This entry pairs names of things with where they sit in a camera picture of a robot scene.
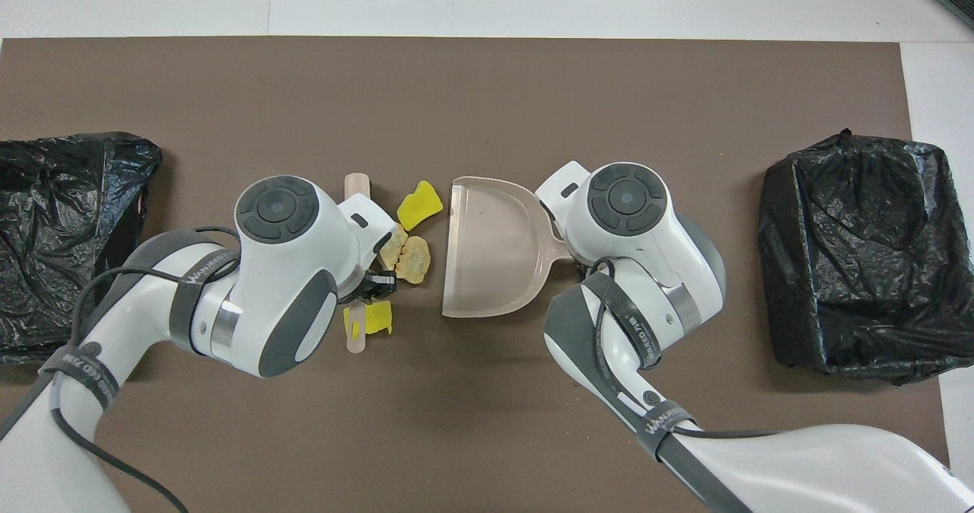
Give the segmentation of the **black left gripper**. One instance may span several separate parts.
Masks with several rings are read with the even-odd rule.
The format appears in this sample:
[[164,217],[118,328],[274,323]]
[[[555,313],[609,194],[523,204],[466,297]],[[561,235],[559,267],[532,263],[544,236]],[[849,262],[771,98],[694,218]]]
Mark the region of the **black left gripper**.
[[396,270],[366,273],[358,287],[352,291],[352,301],[382,301],[396,292]]

